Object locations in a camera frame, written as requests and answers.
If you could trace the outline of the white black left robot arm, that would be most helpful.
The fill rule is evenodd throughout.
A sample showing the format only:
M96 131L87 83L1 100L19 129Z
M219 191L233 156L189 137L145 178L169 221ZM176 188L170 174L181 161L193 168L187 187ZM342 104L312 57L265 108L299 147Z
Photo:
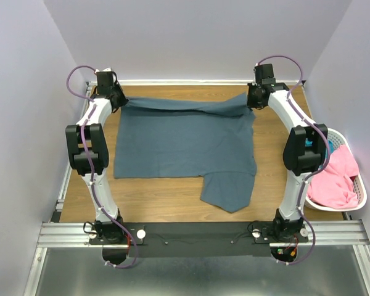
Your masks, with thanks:
M91 97L78 94L70 87L72 75L82 68L92 70L97 78L96 92ZM70 166L87 185L95 209L95 221L87 234L99 242L119 244L128 235L107 178L110 157L104 125L108 117L129 100L111 68L98 70L88 65L77 66L68 74L66 87L70 94L88 101L81 119L65 129Z

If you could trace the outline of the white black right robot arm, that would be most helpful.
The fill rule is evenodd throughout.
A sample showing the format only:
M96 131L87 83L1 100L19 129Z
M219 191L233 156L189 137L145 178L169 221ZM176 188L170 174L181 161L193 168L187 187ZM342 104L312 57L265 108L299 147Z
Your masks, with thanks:
M254 221L255 243L288 242L301 235L304 204L312 177L326 161L327 127L315 123L294 101L289 88L274 79L248 84L247 107L271 108L283 122L289 135L282 153L287 169L283 200L272 222Z

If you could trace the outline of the grey-blue t-shirt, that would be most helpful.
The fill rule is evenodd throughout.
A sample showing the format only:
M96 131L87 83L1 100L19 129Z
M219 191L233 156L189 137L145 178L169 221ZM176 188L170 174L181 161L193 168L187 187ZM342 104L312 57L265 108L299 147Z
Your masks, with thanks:
M250 203L257 164L247 96L223 102L132 97L121 109L115 178L203 177L202 201L234 213Z

